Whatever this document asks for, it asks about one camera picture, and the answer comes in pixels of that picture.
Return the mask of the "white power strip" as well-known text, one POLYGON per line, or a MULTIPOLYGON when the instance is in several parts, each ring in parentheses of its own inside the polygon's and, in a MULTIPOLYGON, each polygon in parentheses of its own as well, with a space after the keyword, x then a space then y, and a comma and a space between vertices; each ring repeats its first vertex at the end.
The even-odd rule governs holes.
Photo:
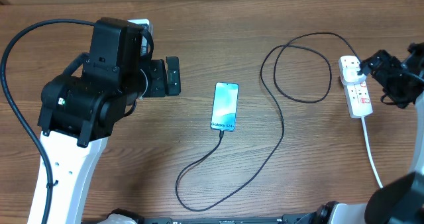
MULTIPOLYGON (((339 70, 342 67, 360 68, 360 61, 356 56, 342 56, 339 58, 339 70)), ((346 103, 351 118, 360 119, 373 113, 372 104, 366 82, 355 85, 343 85, 346 103)))

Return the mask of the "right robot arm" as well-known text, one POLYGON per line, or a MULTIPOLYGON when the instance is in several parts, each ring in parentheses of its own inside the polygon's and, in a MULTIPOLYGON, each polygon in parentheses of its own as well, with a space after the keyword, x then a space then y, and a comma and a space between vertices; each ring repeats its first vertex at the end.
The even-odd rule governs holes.
POLYGON ((423 222, 423 44, 412 43, 409 56, 399 61, 385 50, 361 61, 350 70, 360 81, 367 76, 382 87, 390 105, 400 109, 414 104, 417 137, 407 175, 380 188, 366 203, 331 201, 304 215, 299 223, 422 223, 423 222))

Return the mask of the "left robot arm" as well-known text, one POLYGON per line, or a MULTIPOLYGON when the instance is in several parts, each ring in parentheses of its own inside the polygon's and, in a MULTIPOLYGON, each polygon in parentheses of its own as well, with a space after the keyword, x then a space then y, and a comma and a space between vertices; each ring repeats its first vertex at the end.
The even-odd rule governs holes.
POLYGON ((177 96, 175 56, 152 58, 152 25, 146 19, 99 19, 89 52, 81 54, 42 89, 38 125, 52 169, 48 223, 80 223, 95 167, 114 124, 138 99, 177 96))

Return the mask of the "Samsung Galaxy smartphone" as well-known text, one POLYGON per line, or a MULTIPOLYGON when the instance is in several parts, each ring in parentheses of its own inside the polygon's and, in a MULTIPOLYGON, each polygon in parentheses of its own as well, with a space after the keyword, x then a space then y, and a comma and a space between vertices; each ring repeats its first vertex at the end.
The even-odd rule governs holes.
POLYGON ((215 84, 211 128, 233 132, 236 128, 239 85, 225 82, 215 84))

